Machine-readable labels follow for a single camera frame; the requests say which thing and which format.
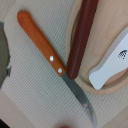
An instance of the knife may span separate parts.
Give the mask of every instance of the knife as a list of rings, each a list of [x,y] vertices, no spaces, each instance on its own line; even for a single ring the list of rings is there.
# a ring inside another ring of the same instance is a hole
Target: knife
[[[10,76],[11,67],[8,41],[4,32],[4,23],[0,22],[0,89],[7,76]]]
[[[74,81],[67,77],[65,72],[65,66],[61,62],[61,59],[57,55],[56,51],[53,49],[52,45],[45,37],[45,35],[41,32],[41,30],[37,27],[35,22],[33,21],[31,15],[27,11],[19,11],[17,14],[17,20],[23,30],[27,33],[30,39],[35,43],[40,52],[44,55],[46,60],[50,63],[50,65],[54,68],[56,73],[62,77],[67,86],[70,88],[71,92],[75,95],[76,99],[80,102],[82,107],[86,110],[89,118],[94,124],[94,127],[97,127],[97,121],[95,113],[89,103],[87,97],[85,96],[83,90],[79,87],[79,85]]]
[[[66,73],[70,79],[75,79],[78,75],[98,2],[99,0],[82,1],[73,43],[66,67]]]

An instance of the white plastic object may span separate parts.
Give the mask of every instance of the white plastic object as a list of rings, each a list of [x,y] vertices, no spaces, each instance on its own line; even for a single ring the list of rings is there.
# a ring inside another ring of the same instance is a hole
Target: white plastic object
[[[112,43],[101,62],[89,71],[89,80],[96,90],[113,75],[128,67],[128,27]]]

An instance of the wooden handle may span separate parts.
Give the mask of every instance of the wooden handle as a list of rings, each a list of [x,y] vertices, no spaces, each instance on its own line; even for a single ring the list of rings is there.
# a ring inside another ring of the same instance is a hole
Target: wooden handle
[[[84,55],[99,0],[83,0],[78,23],[69,54],[66,73],[70,79],[75,79]]]
[[[63,63],[61,62],[59,56],[51,46],[48,39],[33,21],[30,13],[27,11],[18,12],[17,20],[20,26],[24,29],[27,35],[31,38],[41,53],[45,56],[47,61],[54,68],[56,73],[59,76],[62,76],[65,73],[65,67]]]

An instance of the gray blade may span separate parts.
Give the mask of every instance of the gray blade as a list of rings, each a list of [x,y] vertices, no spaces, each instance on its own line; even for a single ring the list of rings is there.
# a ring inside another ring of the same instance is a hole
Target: gray blade
[[[67,77],[66,73],[63,74],[62,78],[65,81],[65,83],[67,84],[67,86],[70,88],[72,93],[75,95],[77,100],[81,103],[82,107],[87,112],[89,118],[91,119],[91,121],[94,124],[94,127],[97,128],[97,121],[96,121],[95,113],[92,109],[92,106],[91,106],[89,100],[85,96],[83,90],[80,88],[80,86],[74,80],[69,79]]]
[[[4,23],[0,22],[0,88],[2,87],[5,78],[10,73],[10,69],[8,69],[9,62],[9,47],[4,33]]]

